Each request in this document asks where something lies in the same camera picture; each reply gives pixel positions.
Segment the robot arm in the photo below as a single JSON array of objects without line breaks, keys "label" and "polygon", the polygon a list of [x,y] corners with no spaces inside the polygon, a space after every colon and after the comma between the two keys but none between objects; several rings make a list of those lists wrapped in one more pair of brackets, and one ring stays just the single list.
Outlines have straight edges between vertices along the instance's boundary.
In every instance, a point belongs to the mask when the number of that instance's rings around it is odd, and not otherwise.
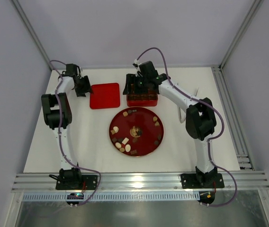
[{"label": "robot arm", "polygon": [[[72,122],[72,112],[68,103],[67,96],[71,90],[75,90],[77,96],[85,96],[85,93],[92,92],[90,87],[90,82],[88,76],[81,77],[81,70],[77,65],[67,64],[66,71],[63,72],[62,78],[58,80],[61,85],[58,88],[57,94],[61,103],[62,110],[62,126],[60,128],[61,133],[61,145],[63,151],[72,163],[77,163],[70,138],[70,123]],[[42,109],[44,114],[44,121],[50,129],[53,130],[57,144],[60,150],[59,144],[59,122],[60,122],[60,112],[58,107],[58,101],[55,97],[55,90],[50,94],[42,95]],[[61,155],[61,169],[69,170],[71,168],[70,164],[67,163],[65,158]]]},{"label": "robot arm", "polygon": [[[189,92],[183,90],[180,88],[176,83],[174,83],[175,87],[182,90],[184,93],[189,94]],[[174,102],[177,106],[179,106],[184,112],[187,112],[187,109],[190,106],[194,105],[200,105],[197,101],[193,101],[192,99],[189,99],[185,96],[183,96],[179,91],[177,91],[168,80],[163,81],[159,85],[159,94],[162,96],[167,97],[169,100]],[[206,136],[203,140],[201,138],[195,138],[195,146],[196,146],[196,152],[197,152],[197,169],[201,171],[202,173],[208,173],[214,169],[214,166],[211,164],[209,157],[208,157],[208,144],[207,139],[211,137],[211,135]],[[212,143],[210,142],[210,151],[212,156]]]},{"label": "robot arm", "polygon": [[[192,98],[199,100],[191,95],[189,98],[182,95],[179,90],[190,95],[189,92],[181,89],[173,81],[168,81],[166,74],[159,75],[151,61],[134,66],[137,68],[137,74],[127,74],[126,86],[123,94],[144,94],[148,90],[156,91],[173,101],[184,112],[186,112],[186,131],[194,139],[197,152],[196,180],[200,185],[210,185],[213,179],[217,177],[217,168],[213,166],[208,155],[208,139],[215,131],[216,120],[214,111]],[[212,105],[208,98],[201,101]],[[210,142],[210,153],[212,155],[212,144]]]}]

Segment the gray wall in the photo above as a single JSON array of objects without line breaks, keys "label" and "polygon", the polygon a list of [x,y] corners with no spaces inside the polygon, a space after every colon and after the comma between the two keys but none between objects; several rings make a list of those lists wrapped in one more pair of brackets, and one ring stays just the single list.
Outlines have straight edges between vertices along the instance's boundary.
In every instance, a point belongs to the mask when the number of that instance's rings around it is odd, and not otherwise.
[{"label": "gray wall", "polygon": [[269,0],[224,70],[258,169],[269,179]]},{"label": "gray wall", "polygon": [[[157,46],[169,65],[219,64],[253,0],[19,0],[50,58],[131,66]],[[161,64],[157,52],[147,54]]]},{"label": "gray wall", "polygon": [[22,172],[49,70],[8,0],[0,0],[0,226]]}]

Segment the red square plate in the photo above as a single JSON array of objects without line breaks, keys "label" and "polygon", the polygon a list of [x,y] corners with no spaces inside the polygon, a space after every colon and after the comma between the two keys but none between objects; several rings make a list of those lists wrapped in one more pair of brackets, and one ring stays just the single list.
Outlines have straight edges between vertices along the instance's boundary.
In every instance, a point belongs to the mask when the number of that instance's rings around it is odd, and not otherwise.
[{"label": "red square plate", "polygon": [[117,108],[120,106],[120,86],[118,83],[95,84],[91,86],[91,109]]}]

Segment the snack piece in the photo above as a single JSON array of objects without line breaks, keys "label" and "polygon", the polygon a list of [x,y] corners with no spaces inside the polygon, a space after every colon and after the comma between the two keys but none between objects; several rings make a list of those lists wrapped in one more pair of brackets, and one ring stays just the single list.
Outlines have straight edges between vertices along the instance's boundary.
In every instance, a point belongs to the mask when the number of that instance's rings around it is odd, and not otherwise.
[{"label": "snack piece", "polygon": [[127,144],[127,145],[125,146],[125,151],[126,151],[126,152],[129,152],[129,151],[130,151],[130,149],[131,149],[130,145],[129,145],[129,144]]},{"label": "snack piece", "polygon": [[122,147],[122,145],[120,143],[116,143],[116,148],[120,149]]},{"label": "snack piece", "polygon": [[129,141],[129,138],[125,137],[125,139],[122,141],[122,143],[125,145]]},{"label": "snack piece", "polygon": [[135,155],[135,154],[137,154],[138,152],[136,151],[136,150],[132,150],[132,151],[130,151],[130,154],[131,155]]},{"label": "snack piece", "polygon": [[115,133],[117,133],[119,131],[119,128],[115,126],[114,131],[115,131]]}]

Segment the purple cable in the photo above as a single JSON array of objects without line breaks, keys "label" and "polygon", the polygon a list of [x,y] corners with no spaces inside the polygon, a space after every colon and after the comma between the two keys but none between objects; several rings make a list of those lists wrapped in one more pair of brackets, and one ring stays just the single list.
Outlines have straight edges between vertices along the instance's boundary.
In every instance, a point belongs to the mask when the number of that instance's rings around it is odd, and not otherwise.
[{"label": "purple cable", "polygon": [[150,51],[150,50],[157,50],[157,51],[161,54],[162,59],[163,59],[163,63],[164,63],[164,68],[165,68],[165,73],[166,73],[167,79],[168,79],[169,83],[172,85],[173,88],[175,88],[177,91],[179,91],[179,92],[180,92],[182,95],[184,95],[185,97],[190,98],[190,99],[193,100],[193,101],[199,102],[199,103],[201,103],[201,104],[203,104],[203,105],[209,107],[209,108],[212,109],[212,110],[218,115],[218,117],[220,118],[220,121],[221,121],[221,124],[222,124],[222,129],[221,129],[220,133],[219,133],[218,135],[216,135],[216,136],[214,136],[214,137],[211,137],[211,138],[209,138],[209,139],[207,140],[207,142],[208,142],[208,146],[207,146],[207,147],[208,147],[208,157],[209,157],[209,161],[210,161],[210,163],[211,163],[214,167],[216,167],[216,168],[218,168],[218,169],[222,169],[222,170],[224,170],[226,173],[228,173],[228,174],[230,175],[230,177],[232,178],[232,180],[233,180],[233,182],[234,182],[234,194],[233,194],[232,198],[231,198],[228,202],[225,202],[225,203],[222,203],[222,204],[218,204],[218,205],[211,205],[211,204],[210,204],[210,205],[208,205],[208,206],[209,206],[209,207],[222,207],[222,206],[228,205],[228,204],[231,203],[231,202],[235,199],[235,197],[237,196],[237,193],[238,193],[238,185],[237,185],[237,182],[236,182],[234,176],[233,176],[227,169],[224,169],[224,168],[222,168],[222,167],[220,167],[220,166],[217,166],[217,165],[213,162],[212,157],[211,157],[211,152],[210,152],[210,140],[215,140],[215,139],[219,138],[219,137],[223,134],[223,132],[224,132],[225,124],[224,124],[223,117],[221,116],[221,114],[220,114],[220,113],[219,113],[213,106],[211,106],[211,105],[209,105],[208,103],[205,103],[205,102],[203,102],[203,101],[201,101],[201,100],[199,100],[199,99],[192,98],[190,95],[184,93],[184,92],[181,91],[179,88],[177,88],[176,86],[174,86],[174,84],[173,84],[172,81],[170,80],[170,77],[168,76],[168,69],[167,69],[166,60],[165,60],[165,58],[164,58],[164,54],[163,54],[163,52],[162,52],[159,48],[157,48],[157,47],[151,47],[151,48],[145,50],[142,54],[140,54],[140,56],[137,58],[137,60],[139,60],[139,59],[143,56],[143,54],[145,54],[146,52],[148,52],[148,51]]}]

